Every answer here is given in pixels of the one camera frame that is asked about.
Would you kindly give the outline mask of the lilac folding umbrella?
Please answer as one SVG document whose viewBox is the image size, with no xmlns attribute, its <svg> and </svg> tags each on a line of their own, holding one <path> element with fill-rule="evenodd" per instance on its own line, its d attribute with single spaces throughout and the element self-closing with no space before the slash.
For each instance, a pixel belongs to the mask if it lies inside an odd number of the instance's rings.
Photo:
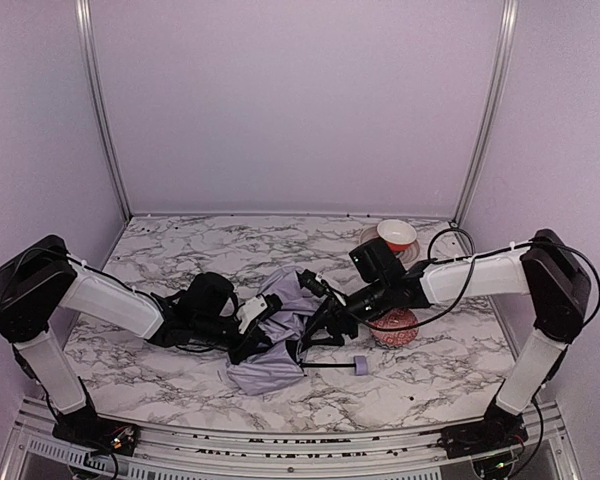
<svg viewBox="0 0 600 480">
<path fill-rule="evenodd" d="M 298 274 L 303 271 L 297 265 L 282 267 L 267 277 L 258 290 L 259 294 L 278 295 L 282 307 L 262 324 L 273 346 L 238 365 L 226 364 L 227 377 L 246 395 L 275 392 L 305 377 L 304 367 L 297 360 L 298 341 L 306 321 L 324 300 L 300 286 Z"/>
</svg>

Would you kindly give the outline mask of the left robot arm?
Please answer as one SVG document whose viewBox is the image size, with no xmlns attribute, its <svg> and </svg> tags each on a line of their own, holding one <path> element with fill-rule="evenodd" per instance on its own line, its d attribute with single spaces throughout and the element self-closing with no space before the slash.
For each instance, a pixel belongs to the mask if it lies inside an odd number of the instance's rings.
<svg viewBox="0 0 600 480">
<path fill-rule="evenodd" d="M 97 413 L 49 326 L 57 309 L 107 322 L 162 348 L 219 349 L 238 363 L 272 346 L 260 324 L 281 307 L 275 294 L 239 303 L 232 283 L 215 273 L 197 275 L 168 297 L 139 291 L 71 257 L 57 235 L 0 266 L 0 334 L 54 407 L 54 436 L 118 453 L 134 448 L 138 428 Z"/>
</svg>

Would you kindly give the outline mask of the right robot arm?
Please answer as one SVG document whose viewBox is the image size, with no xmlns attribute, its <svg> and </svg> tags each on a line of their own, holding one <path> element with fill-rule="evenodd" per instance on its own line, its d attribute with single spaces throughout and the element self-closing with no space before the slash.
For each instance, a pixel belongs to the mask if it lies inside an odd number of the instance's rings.
<svg viewBox="0 0 600 480">
<path fill-rule="evenodd" d="M 540 388 L 559 369 L 568 347 L 591 322 L 590 292 L 600 288 L 591 262 L 566 246 L 550 229 L 527 242 L 458 259 L 427 258 L 405 268 L 388 245 L 375 238 L 350 253 L 365 287 L 351 295 L 338 292 L 317 274 L 305 270 L 301 287 L 323 303 L 307 323 L 302 343 L 326 329 L 328 345 L 342 345 L 358 325 L 375 330 L 379 319 L 396 308 L 425 309 L 463 298 L 528 294 L 535 321 L 514 368 L 491 400 L 482 420 L 444 429 L 450 446 L 467 440 L 473 446 L 495 447 L 513 437 L 522 413 Z"/>
</svg>

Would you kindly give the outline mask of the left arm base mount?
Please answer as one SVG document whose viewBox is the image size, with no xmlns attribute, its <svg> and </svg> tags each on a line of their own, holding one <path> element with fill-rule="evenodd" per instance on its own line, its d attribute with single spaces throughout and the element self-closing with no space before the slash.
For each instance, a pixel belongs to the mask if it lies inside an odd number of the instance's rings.
<svg viewBox="0 0 600 480">
<path fill-rule="evenodd" d="M 52 430 L 54 438 L 80 446 L 123 456 L 132 456 L 140 436 L 135 424 L 124 424 L 110 419 L 99 419 L 82 425 L 57 423 Z"/>
</svg>

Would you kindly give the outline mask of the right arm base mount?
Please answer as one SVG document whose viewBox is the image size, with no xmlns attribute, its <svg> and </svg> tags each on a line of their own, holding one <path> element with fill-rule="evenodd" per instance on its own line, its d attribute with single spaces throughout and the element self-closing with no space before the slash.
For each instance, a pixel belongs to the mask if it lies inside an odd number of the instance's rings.
<svg viewBox="0 0 600 480">
<path fill-rule="evenodd" d="M 528 438 L 521 420 L 480 420 L 443 428 L 436 445 L 448 459 L 456 459 L 519 445 Z"/>
</svg>

